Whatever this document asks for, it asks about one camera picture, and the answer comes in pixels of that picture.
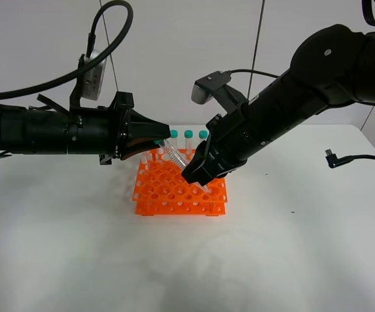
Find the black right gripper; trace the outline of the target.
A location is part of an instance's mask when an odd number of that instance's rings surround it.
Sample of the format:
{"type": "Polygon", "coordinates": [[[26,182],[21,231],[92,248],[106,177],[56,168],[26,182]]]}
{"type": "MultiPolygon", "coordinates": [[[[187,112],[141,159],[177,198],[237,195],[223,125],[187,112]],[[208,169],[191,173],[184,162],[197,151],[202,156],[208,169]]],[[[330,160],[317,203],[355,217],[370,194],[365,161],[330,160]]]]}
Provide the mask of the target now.
{"type": "Polygon", "coordinates": [[[205,186],[243,166],[249,157],[272,142],[272,104],[255,100],[206,124],[210,137],[202,141],[181,175],[205,186]]]}

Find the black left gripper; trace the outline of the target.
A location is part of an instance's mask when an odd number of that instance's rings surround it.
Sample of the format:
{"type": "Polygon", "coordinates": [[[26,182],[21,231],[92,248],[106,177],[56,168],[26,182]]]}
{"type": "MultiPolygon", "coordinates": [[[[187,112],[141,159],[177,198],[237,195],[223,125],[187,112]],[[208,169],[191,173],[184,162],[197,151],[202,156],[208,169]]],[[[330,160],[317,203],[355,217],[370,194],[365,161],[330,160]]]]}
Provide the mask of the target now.
{"type": "Polygon", "coordinates": [[[126,160],[159,147],[154,140],[128,142],[129,136],[139,139],[170,138],[169,125],[147,118],[133,108],[132,93],[117,91],[107,109],[107,148],[99,155],[100,165],[111,165],[113,159],[126,160]]]}

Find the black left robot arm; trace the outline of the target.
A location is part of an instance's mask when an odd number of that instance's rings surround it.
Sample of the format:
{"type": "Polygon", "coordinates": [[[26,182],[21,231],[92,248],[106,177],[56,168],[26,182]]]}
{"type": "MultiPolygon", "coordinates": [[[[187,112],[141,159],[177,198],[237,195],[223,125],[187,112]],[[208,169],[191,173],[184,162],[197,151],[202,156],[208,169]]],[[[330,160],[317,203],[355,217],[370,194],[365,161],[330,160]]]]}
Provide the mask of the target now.
{"type": "Polygon", "coordinates": [[[133,95],[117,92],[108,107],[66,110],[38,95],[43,107],[0,104],[0,159],[11,155],[97,155],[101,165],[157,148],[170,137],[164,123],[134,110],[133,95]]]}

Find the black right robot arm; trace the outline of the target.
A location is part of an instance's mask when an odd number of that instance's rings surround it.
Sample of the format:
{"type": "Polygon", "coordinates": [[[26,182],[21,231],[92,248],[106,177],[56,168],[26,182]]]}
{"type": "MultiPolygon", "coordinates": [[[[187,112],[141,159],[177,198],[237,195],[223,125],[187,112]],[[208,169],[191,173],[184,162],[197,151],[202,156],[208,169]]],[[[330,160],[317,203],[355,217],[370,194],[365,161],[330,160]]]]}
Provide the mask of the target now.
{"type": "Polygon", "coordinates": [[[226,114],[207,123],[209,137],[182,173],[188,183],[224,177],[323,111],[375,104],[375,32],[344,25],[316,32],[296,50],[289,69],[253,99],[230,87],[230,79],[230,71],[216,71],[194,83],[193,102],[214,99],[226,114]]]}

